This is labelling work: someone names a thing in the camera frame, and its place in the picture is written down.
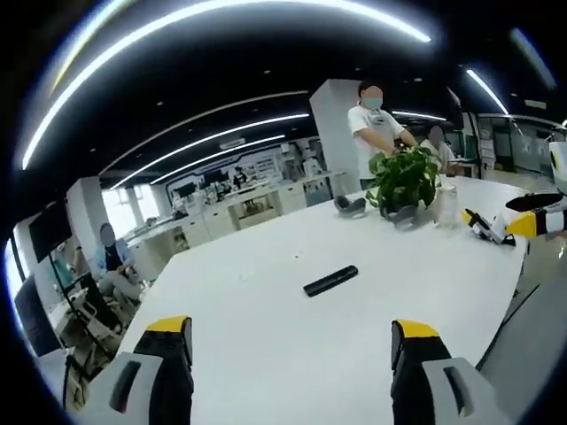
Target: black ceiling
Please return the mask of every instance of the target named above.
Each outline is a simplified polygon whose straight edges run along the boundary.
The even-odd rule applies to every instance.
[[[47,97],[45,81],[28,81],[27,109],[22,111],[27,120],[12,124],[16,130],[12,146],[29,140],[47,107],[93,58],[133,29],[179,9],[180,3],[189,4],[139,0],[118,14],[83,49],[53,97]],[[99,174],[148,138],[212,109],[276,93],[307,92],[222,109],[166,132],[112,165],[102,175],[105,187],[200,138],[259,120],[310,112],[310,95],[329,78],[380,81],[384,105],[394,110],[455,119],[458,110],[448,86],[467,110],[500,112],[465,75],[465,69],[472,67],[510,113],[567,119],[567,104],[559,101],[567,94],[567,67],[544,5],[542,12],[528,14],[499,2],[441,1],[434,7],[417,1],[358,3],[388,11],[428,34],[432,42],[417,42],[352,14],[287,3],[209,13],[206,19],[178,22],[135,43],[77,90],[48,128],[28,170],[15,174],[17,218],[50,201],[55,190],[65,193],[76,179]],[[60,7],[63,13],[70,6],[61,2]],[[559,82],[557,89],[547,90],[510,42],[513,27],[520,27],[546,59]],[[53,50],[60,43],[60,37],[55,38]],[[37,69],[44,68],[45,52],[37,55]],[[548,108],[529,108],[524,105],[526,98],[547,102]],[[149,182],[203,158],[217,151],[218,143],[238,137],[252,142],[279,134],[288,139],[311,136],[316,128],[312,118],[251,128],[169,158],[130,183]],[[18,161],[22,153],[20,148]]]

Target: person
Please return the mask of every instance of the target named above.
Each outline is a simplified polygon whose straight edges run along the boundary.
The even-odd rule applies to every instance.
[[[238,188],[238,190],[241,190],[242,185],[246,183],[246,181],[248,180],[248,176],[245,174],[244,171],[242,171],[241,166],[237,166],[235,170],[237,173],[235,174],[232,183]]]
[[[458,174],[458,166],[450,163],[455,160],[455,155],[445,143],[445,134],[440,126],[431,127],[427,139],[423,140],[420,146],[433,154],[432,159],[439,166],[440,173]]]
[[[417,142],[390,113],[382,109],[383,93],[376,84],[361,82],[358,98],[358,104],[348,111],[348,125],[356,146],[361,187],[365,190],[374,181],[369,170],[369,160],[374,155],[379,152],[391,155],[397,138],[407,146],[417,146]]]
[[[107,297],[114,295],[119,301],[127,297],[137,302],[142,290],[127,278],[133,278],[134,273],[132,251],[123,239],[116,239],[110,223],[101,226],[100,242],[102,245],[97,250],[95,261],[100,292]]]

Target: white cabinet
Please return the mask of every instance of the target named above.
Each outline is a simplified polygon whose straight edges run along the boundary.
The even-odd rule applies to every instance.
[[[307,208],[307,201],[305,199],[305,192],[303,191],[302,183],[284,186],[277,192],[280,197],[282,214],[289,214],[293,213],[294,211]]]
[[[201,216],[183,219],[182,229],[190,248],[194,248],[211,241],[211,236],[209,235],[205,221]]]
[[[211,240],[218,239],[225,235],[236,232],[236,228],[228,208],[219,208],[218,210],[207,211],[205,213],[205,225]]]

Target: face mask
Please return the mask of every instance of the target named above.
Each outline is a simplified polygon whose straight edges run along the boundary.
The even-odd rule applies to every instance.
[[[364,106],[369,109],[380,109],[382,106],[382,97],[367,97],[364,99]]]

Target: ceiling light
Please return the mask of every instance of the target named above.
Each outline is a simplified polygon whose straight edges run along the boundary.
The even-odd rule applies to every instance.
[[[484,90],[488,94],[488,96],[490,96],[493,99],[493,101],[498,105],[498,107],[501,109],[502,112],[504,112],[506,115],[509,115],[509,112],[504,106],[504,104],[494,94],[494,92],[490,89],[490,87],[488,87],[486,83],[481,80],[481,78],[477,75],[477,73],[475,73],[472,69],[467,69],[467,74],[482,88],[482,90]]]
[[[63,65],[59,69],[59,73],[55,78],[55,82],[51,87],[51,93],[57,87],[63,75],[79,55],[82,48],[89,42],[92,36],[122,7],[132,3],[133,0],[113,0],[104,7],[100,8],[97,12],[92,13],[92,19],[80,25],[81,32],[77,36],[73,36],[74,42],[71,49],[68,51]]]
[[[262,126],[264,124],[270,124],[272,122],[279,122],[279,121],[286,121],[286,120],[296,120],[298,118],[306,118],[308,117],[309,114],[308,113],[300,113],[297,115],[288,115],[285,117],[278,117],[278,118],[272,118],[270,120],[263,120],[263,121],[258,121],[258,122],[253,122],[252,124],[246,124],[245,126],[241,126],[241,127],[236,127],[236,128],[232,128],[231,130],[226,130],[223,131],[221,133],[217,133],[216,135],[210,135],[208,137],[205,137],[204,139],[201,140],[197,140],[196,142],[193,143],[189,143],[179,149],[176,149],[175,151],[171,151],[168,154],[164,155],[163,157],[160,157],[154,161],[152,161],[150,164],[147,164],[145,166],[143,166],[142,168],[140,168],[139,170],[136,170],[134,173],[126,176],[124,179],[120,180],[118,183],[116,183],[114,186],[111,187],[111,189],[116,189],[118,188],[122,183],[127,182],[128,180],[130,180],[132,177],[134,177],[137,174],[140,174],[143,170],[146,170],[148,168],[150,168],[151,166],[155,166],[156,164],[158,164],[159,162],[163,161],[164,159],[167,159],[169,157],[173,157],[175,154],[185,151],[186,149],[192,148],[193,146],[197,146],[198,144],[201,144],[203,142],[206,142],[208,140],[214,139],[216,137],[220,137],[222,135],[229,135],[230,133],[235,133],[237,131],[240,130],[245,130],[247,128],[252,128],[252,127],[257,127],[257,126]]]
[[[236,148],[231,148],[231,149],[227,149],[227,150],[222,151],[222,152],[215,153],[215,154],[211,155],[210,157],[202,158],[198,161],[191,162],[190,164],[188,164],[186,166],[182,166],[181,168],[177,168],[176,170],[172,171],[171,173],[167,173],[166,175],[162,175],[161,177],[154,180],[150,184],[161,182],[162,180],[165,180],[166,178],[171,177],[174,174],[177,174],[177,173],[179,173],[183,170],[186,170],[187,168],[191,168],[192,166],[197,166],[198,164],[201,164],[205,161],[208,161],[209,159],[218,158],[218,157],[220,157],[220,155],[225,155],[227,153],[238,151],[238,150],[243,149],[243,148],[249,148],[250,146],[254,146],[255,144],[265,143],[265,142],[269,142],[271,140],[283,139],[284,137],[285,137],[285,135],[275,135],[274,137],[268,137],[267,139],[258,140],[256,142],[242,144],[240,146],[237,146]]]
[[[404,112],[404,111],[392,111],[392,113],[394,115],[402,115],[404,117],[416,117],[416,118],[426,118],[428,120],[447,121],[445,118],[436,117],[435,115],[427,115],[424,113]]]
[[[22,168],[24,170],[27,168],[29,160],[32,158],[35,152],[35,148],[37,148],[37,145],[42,140],[42,137],[47,131],[47,128],[49,127],[55,116],[59,113],[63,105],[74,94],[74,92],[77,91],[77,89],[101,66],[103,66],[114,56],[119,54],[121,51],[125,50],[131,44],[138,42],[139,40],[145,38],[147,35],[150,35],[160,30],[161,28],[167,27],[183,19],[191,18],[207,12],[225,9],[228,7],[265,3],[296,3],[330,7],[331,9],[350,12],[355,15],[364,16],[374,21],[381,22],[397,29],[398,31],[401,31],[402,33],[411,35],[422,43],[428,43],[431,41],[431,38],[428,35],[425,35],[421,31],[418,31],[414,27],[405,22],[402,22],[397,18],[394,18],[393,16],[383,13],[377,9],[372,9],[362,4],[357,4],[346,0],[211,0],[208,2],[193,4],[178,11],[169,13],[162,18],[156,19],[153,22],[150,22],[149,24],[138,28],[136,31],[133,31],[132,33],[120,39],[117,43],[115,43],[109,49],[105,50],[102,54],[100,54],[92,62],[90,62],[74,78],[74,80],[69,83],[69,85],[61,93],[61,95],[53,103],[51,108],[47,111],[47,114],[45,114],[45,116],[43,117],[39,127],[34,132],[34,135],[32,136],[26,147],[26,153],[24,154],[24,158],[21,162]]]

